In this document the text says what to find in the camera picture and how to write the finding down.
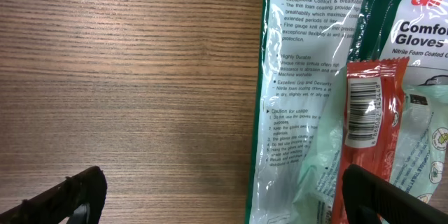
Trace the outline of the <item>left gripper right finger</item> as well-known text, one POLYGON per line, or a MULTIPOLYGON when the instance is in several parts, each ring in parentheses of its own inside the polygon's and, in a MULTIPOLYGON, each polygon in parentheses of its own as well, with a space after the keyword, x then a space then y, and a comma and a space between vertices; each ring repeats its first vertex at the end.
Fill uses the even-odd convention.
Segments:
POLYGON ((342 194, 350 224, 447 224, 447 214, 356 164, 343 173, 342 194))

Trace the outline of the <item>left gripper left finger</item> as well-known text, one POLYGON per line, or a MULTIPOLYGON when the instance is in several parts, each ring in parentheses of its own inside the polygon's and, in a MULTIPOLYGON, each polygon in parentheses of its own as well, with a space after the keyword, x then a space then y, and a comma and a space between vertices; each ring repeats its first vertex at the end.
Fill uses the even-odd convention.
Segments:
POLYGON ((107 182, 98 166, 90 167, 1 214, 5 224, 98 224, 107 182))

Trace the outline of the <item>red sachet packet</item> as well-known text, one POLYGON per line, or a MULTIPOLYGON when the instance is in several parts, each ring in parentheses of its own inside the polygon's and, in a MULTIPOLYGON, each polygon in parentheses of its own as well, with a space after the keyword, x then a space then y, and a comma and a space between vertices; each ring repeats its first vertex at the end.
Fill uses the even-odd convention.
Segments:
POLYGON ((350 62, 346 73, 346 104, 342 155, 331 223, 347 223, 342 175, 359 165, 385 181, 391 177, 405 93, 407 57, 350 62))

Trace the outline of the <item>green 3M gloves package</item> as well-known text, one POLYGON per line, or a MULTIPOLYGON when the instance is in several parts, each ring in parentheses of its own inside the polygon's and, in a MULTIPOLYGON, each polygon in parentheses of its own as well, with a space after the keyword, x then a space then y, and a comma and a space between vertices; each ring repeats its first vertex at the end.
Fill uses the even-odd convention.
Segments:
POLYGON ((247 223, 331 223, 347 64, 447 86, 447 0, 263 0, 247 223))

